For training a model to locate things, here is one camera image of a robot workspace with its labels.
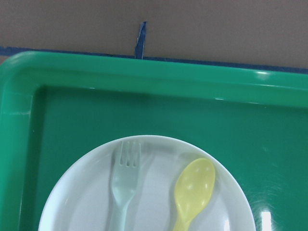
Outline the yellow plastic spoon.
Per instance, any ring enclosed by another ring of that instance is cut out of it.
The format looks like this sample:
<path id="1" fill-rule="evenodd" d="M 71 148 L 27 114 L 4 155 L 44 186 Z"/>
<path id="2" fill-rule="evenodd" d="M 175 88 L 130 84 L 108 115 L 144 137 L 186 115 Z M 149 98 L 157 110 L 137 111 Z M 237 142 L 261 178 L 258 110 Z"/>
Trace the yellow plastic spoon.
<path id="1" fill-rule="evenodd" d="M 189 163 L 181 172 L 174 189 L 177 219 L 173 230 L 187 231 L 191 222 L 208 205 L 215 187 L 216 170 L 206 158 Z"/>

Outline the pale green plastic fork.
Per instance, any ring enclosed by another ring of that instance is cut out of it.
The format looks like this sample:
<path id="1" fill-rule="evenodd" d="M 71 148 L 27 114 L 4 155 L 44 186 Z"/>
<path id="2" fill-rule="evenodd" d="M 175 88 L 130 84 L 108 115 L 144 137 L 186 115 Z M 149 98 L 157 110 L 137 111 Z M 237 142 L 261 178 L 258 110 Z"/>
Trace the pale green plastic fork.
<path id="1" fill-rule="evenodd" d="M 115 152 L 111 177 L 112 212 L 108 230 L 123 231 L 128 207 L 139 185 L 141 145 L 123 141 Z"/>

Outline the green plastic tray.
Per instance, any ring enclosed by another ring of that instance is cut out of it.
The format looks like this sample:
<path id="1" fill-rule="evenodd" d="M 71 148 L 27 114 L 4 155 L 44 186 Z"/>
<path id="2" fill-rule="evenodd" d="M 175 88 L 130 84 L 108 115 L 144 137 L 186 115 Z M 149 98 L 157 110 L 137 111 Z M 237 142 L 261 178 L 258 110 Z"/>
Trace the green plastic tray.
<path id="1" fill-rule="evenodd" d="M 255 231 L 308 228 L 308 72 L 28 51 L 0 66 L 0 228 L 38 231 L 54 186 L 108 142 L 192 144 L 234 177 Z"/>

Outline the white round plate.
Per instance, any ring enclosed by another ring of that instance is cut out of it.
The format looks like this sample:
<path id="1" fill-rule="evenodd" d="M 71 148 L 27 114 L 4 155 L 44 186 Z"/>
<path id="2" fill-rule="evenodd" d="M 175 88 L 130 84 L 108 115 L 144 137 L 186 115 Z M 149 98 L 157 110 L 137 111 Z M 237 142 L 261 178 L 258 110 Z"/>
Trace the white round plate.
<path id="1" fill-rule="evenodd" d="M 253 231 L 247 198 L 229 171 L 200 148 L 170 137 L 140 135 L 101 145 L 77 160 L 50 193 L 39 222 L 41 231 L 109 231 L 111 177 L 116 149 L 123 141 L 141 145 L 139 185 L 124 231 L 172 231 L 177 219 L 176 182 L 192 161 L 209 159 L 216 170 L 215 187 L 205 209 L 189 231 Z"/>

